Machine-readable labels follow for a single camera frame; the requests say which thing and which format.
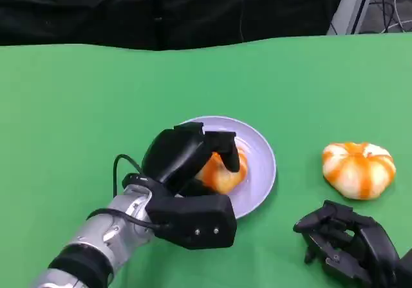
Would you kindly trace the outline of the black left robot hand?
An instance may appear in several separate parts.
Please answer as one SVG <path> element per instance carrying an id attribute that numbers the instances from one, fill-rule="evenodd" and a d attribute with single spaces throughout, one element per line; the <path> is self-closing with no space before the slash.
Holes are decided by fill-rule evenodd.
<path id="1" fill-rule="evenodd" d="M 163 130 L 152 141 L 142 160 L 142 174 L 161 183 L 173 195 L 213 195 L 197 174 L 214 153 L 230 172 L 240 169 L 233 131 L 203 131 L 203 123 L 187 122 Z"/>

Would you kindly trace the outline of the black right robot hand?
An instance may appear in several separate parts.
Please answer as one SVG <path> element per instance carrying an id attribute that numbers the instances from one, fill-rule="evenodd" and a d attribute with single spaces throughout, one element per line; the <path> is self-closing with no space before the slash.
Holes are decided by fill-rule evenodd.
<path id="1" fill-rule="evenodd" d="M 331 200 L 293 227 L 306 244 L 304 262 L 320 261 L 323 270 L 360 287 L 395 287 L 400 257 L 384 228 L 370 216 Z"/>

